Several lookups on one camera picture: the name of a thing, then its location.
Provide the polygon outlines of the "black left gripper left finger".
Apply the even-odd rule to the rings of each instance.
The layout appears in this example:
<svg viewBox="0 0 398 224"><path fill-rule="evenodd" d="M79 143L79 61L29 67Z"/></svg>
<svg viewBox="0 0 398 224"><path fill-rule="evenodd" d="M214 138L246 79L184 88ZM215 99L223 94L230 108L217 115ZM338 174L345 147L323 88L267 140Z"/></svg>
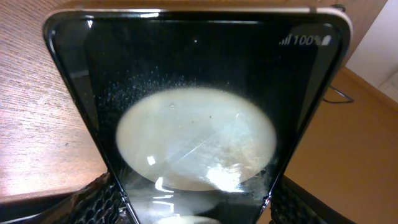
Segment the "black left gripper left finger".
<svg viewBox="0 0 398 224"><path fill-rule="evenodd" d="M82 189L1 203L1 223L132 223L109 172Z"/></svg>

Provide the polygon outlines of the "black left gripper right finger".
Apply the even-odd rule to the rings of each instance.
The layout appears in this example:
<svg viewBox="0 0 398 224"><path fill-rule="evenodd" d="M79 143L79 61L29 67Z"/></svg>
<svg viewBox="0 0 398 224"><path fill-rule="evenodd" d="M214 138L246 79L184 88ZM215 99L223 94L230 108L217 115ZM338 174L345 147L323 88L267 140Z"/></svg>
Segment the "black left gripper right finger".
<svg viewBox="0 0 398 224"><path fill-rule="evenodd" d="M271 197L273 224L354 224L288 177L281 178Z"/></svg>

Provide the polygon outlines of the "black smartphone with lit screen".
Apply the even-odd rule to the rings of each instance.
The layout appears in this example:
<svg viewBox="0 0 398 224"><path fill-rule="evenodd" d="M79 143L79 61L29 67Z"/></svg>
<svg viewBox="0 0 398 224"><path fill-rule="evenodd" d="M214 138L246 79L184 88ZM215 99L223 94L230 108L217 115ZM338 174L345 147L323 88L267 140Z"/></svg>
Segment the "black smartphone with lit screen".
<svg viewBox="0 0 398 224"><path fill-rule="evenodd" d="M50 55L132 223L257 223L353 28L335 7L66 7Z"/></svg>

